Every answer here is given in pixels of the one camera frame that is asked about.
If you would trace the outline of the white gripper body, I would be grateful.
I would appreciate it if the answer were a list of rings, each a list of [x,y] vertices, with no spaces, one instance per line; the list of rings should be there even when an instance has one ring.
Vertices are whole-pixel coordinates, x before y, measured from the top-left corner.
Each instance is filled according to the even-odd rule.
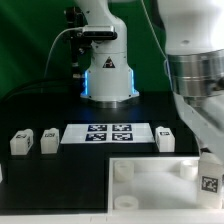
[[[215,121],[202,108],[193,108],[184,98],[173,94],[176,109],[181,120],[207,148],[224,163],[224,121]]]

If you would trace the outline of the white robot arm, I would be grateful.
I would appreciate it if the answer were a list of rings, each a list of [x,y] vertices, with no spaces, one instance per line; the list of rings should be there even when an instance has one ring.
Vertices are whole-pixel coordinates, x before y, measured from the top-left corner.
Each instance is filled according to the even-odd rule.
[[[139,96],[127,63],[127,28],[108,3],[74,0],[92,41],[82,97],[116,105]],[[180,118],[224,162],[224,0],[155,0],[165,28],[165,72]]]

